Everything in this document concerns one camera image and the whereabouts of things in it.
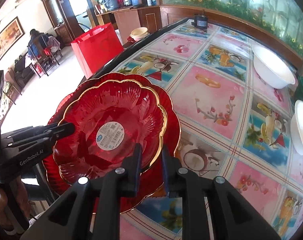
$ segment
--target metal screw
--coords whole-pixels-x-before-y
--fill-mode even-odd
[[[218,177],[216,178],[216,182],[219,183],[219,184],[223,184],[223,183],[225,182],[225,179],[224,179],[224,177],[222,177],[222,176],[218,176]]]
[[[122,168],[122,167],[120,167],[120,168],[115,169],[115,172],[116,172],[117,174],[123,174],[123,173],[125,172],[125,169]]]
[[[180,174],[186,174],[188,172],[188,170],[186,168],[179,168],[178,172]]]
[[[83,184],[86,184],[88,182],[88,180],[89,179],[87,177],[81,177],[78,179],[78,183],[83,185]]]

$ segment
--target white bowl on table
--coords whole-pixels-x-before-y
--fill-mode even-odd
[[[295,114],[290,122],[290,133],[293,146],[300,155],[303,155],[303,101],[301,100],[297,100],[295,103]]]
[[[252,49],[254,68],[267,84],[276,89],[295,84],[293,73],[275,53],[259,45],[253,45]]]
[[[134,29],[130,34],[130,36],[135,41],[140,41],[148,35],[149,35],[149,33],[148,33],[148,29],[146,27],[140,27],[140,28]]]

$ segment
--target person in blue jacket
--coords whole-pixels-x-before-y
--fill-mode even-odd
[[[39,36],[38,40],[39,40],[39,43],[41,45],[41,47],[43,49],[47,48],[47,42],[48,42],[48,36],[44,33],[40,33],[39,31],[36,31],[35,29],[32,29],[30,31],[30,41],[28,43],[28,54],[30,56],[33,56],[32,55],[32,52],[31,50],[33,51],[33,53],[35,54],[36,57],[38,57],[40,55],[36,45],[33,43],[34,39]]]

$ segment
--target blue jacket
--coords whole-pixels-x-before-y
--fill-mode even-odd
[[[36,45],[35,45],[34,43],[32,43],[33,40],[34,40],[34,37],[32,37],[32,38],[30,39],[29,43],[28,43],[28,54],[29,54],[30,56],[33,56],[33,55],[32,55],[32,52],[31,52],[31,49],[32,49],[32,51],[34,52],[35,56],[38,57],[38,56],[40,55],[40,53],[39,53],[39,51],[38,51]],[[46,44],[46,43],[49,41],[49,38],[47,37],[46,34],[42,34],[42,36],[39,37],[38,40],[39,40],[39,43],[40,43],[40,45],[41,45],[41,47],[42,47],[43,49],[47,48],[47,44]]]

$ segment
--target red paper bag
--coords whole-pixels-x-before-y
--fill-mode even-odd
[[[86,78],[124,51],[111,23],[84,33],[71,46]]]

